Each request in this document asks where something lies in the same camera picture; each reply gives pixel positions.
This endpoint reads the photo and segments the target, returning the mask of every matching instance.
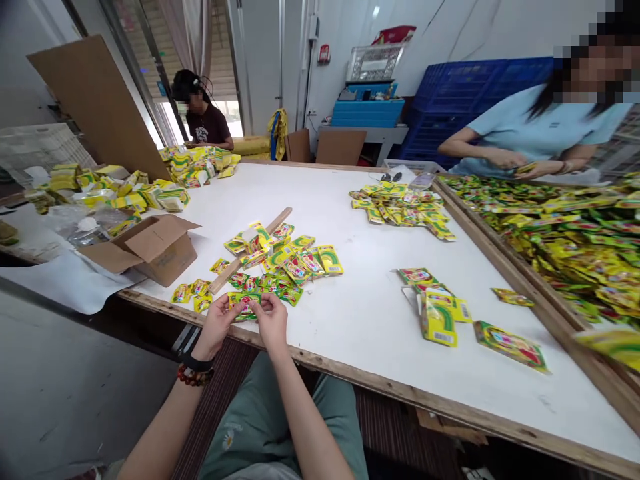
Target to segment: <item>curtain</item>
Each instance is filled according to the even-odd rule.
[[[209,76],[211,0],[158,0],[183,68]]]

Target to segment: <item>dark t-shirt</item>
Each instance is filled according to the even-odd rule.
[[[187,124],[197,143],[223,143],[231,136],[227,119],[213,105],[209,105],[202,115],[187,112]]]

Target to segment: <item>black hair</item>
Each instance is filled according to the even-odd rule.
[[[178,70],[176,72],[173,83],[171,84],[171,96],[179,102],[189,102],[190,94],[202,92],[202,98],[205,102],[211,104],[211,99],[207,93],[204,84],[198,75],[191,70]]]
[[[589,47],[598,45],[599,38],[610,36],[616,46],[640,45],[640,4],[635,0],[617,0],[615,10],[606,12],[595,32],[586,36],[583,45],[571,47],[568,58],[556,59],[553,72],[545,88],[529,109],[529,120],[541,116],[554,103],[562,102],[564,83],[571,80],[572,71],[578,68],[577,62],[589,56]],[[631,78],[631,72],[625,72]],[[597,102],[588,118],[594,118],[609,110],[614,104],[622,103],[625,80],[607,81],[604,92],[598,92]]]

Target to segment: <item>light blue t-shirt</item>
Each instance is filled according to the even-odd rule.
[[[538,85],[515,93],[468,124],[482,136],[480,145],[521,153],[529,162],[549,160],[575,145],[608,142],[633,106],[618,103],[601,115],[590,117],[593,103],[560,103],[529,120],[529,109],[544,87]],[[467,157],[449,172],[511,178],[514,170],[500,170],[488,160]]]

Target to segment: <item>woman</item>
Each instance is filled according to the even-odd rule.
[[[233,138],[227,120],[211,104],[200,77],[191,70],[178,71],[173,78],[171,95],[174,100],[187,104],[187,124],[193,137],[192,141],[185,142],[188,148],[219,147],[233,150]]]
[[[561,68],[546,84],[502,100],[442,143],[438,152],[462,158],[449,172],[536,179],[584,168],[633,106],[620,103],[623,82],[640,61],[640,11],[629,5],[608,13],[586,46],[571,48],[571,58],[556,60]]]
[[[119,480],[171,478],[204,390],[200,379],[206,383],[210,378],[213,358],[243,306],[229,309],[226,293],[211,304],[196,345],[183,358],[179,379],[122,465]],[[366,480],[352,386],[321,375],[311,396],[287,346],[287,308],[271,293],[249,306],[267,353],[258,354],[227,408],[199,478]]]

